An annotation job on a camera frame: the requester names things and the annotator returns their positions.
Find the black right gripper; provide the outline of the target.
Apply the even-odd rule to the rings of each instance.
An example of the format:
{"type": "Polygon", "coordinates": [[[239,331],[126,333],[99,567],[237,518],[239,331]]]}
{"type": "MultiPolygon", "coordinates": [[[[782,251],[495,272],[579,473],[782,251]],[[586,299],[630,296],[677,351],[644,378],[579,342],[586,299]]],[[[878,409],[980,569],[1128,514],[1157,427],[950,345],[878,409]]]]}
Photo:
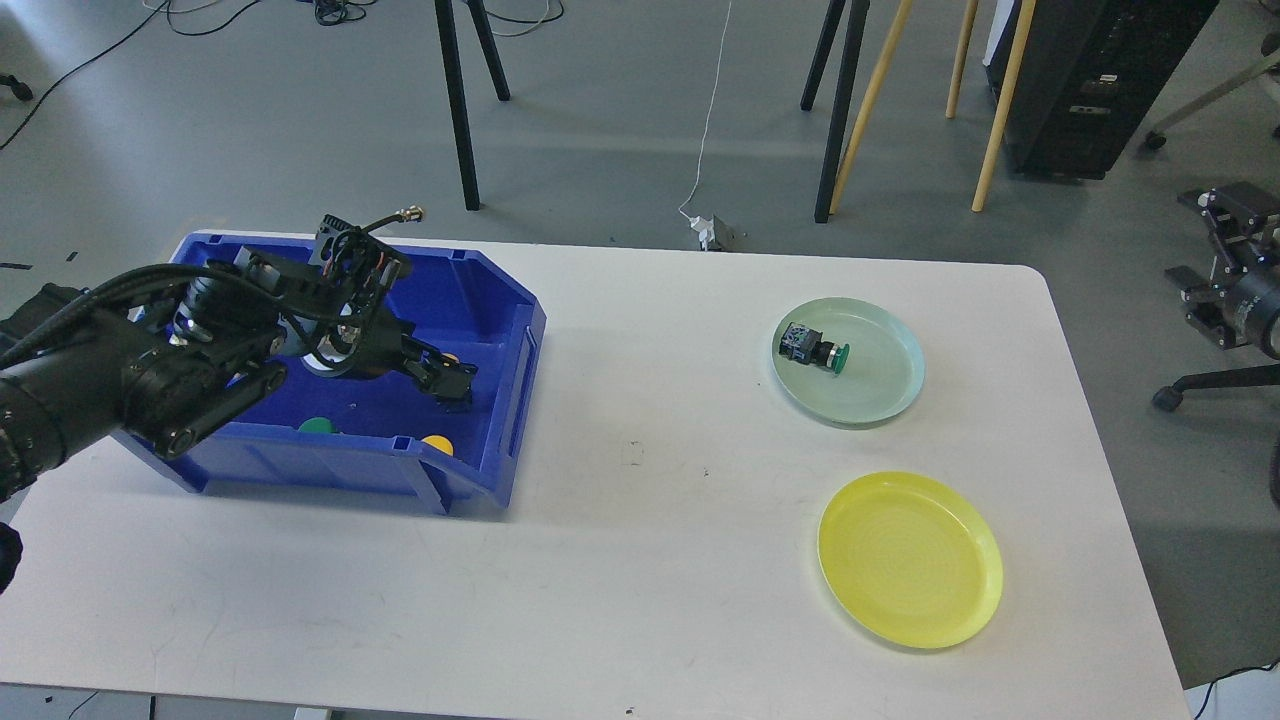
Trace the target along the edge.
{"type": "Polygon", "coordinates": [[[1249,241],[1277,240],[1277,195],[1251,182],[1234,182],[1183,191],[1178,201],[1215,238],[1210,281],[1185,265],[1164,270],[1179,292],[1187,324],[1219,348],[1252,345],[1277,356],[1277,245],[1249,241]]]}

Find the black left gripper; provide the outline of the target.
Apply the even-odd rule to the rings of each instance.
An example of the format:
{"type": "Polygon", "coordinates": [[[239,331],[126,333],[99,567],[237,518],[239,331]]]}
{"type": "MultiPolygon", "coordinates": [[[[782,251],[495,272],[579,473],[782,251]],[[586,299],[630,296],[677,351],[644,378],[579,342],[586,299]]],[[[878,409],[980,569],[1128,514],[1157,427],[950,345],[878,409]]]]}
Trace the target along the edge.
{"type": "Polygon", "coordinates": [[[421,219],[420,213],[393,213],[356,225],[326,214],[306,261],[243,247],[236,269],[275,299],[288,331],[283,352],[302,357],[311,373],[376,379],[398,372],[439,404],[470,405],[477,366],[412,337],[413,323],[399,319],[387,302],[412,263],[372,233],[421,219]]]}

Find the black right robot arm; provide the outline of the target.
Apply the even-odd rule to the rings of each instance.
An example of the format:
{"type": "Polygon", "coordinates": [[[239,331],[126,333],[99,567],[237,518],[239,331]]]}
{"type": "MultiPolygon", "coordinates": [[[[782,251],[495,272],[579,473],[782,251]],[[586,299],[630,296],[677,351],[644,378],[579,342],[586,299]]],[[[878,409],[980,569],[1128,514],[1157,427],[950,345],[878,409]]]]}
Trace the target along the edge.
{"type": "Polygon", "coordinates": [[[1204,223],[1213,251],[1210,273],[1165,272],[1187,322],[1220,348],[1252,345],[1277,359],[1279,201],[1249,182],[1188,190],[1178,201],[1204,223]]]}

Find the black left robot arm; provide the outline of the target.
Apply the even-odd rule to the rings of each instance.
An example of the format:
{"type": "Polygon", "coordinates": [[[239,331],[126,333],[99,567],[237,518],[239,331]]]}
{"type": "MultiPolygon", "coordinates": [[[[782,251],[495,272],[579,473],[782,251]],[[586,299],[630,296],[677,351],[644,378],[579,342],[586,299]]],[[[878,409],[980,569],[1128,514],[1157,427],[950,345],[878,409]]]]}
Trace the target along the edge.
{"type": "Polygon", "coordinates": [[[3,498],[115,430],[179,459],[279,391],[288,357],[330,379],[399,373],[468,406],[477,368],[416,340],[387,302],[412,264],[375,233],[422,215],[324,217],[303,263],[243,247],[229,263],[42,287],[3,322],[3,498]]]}

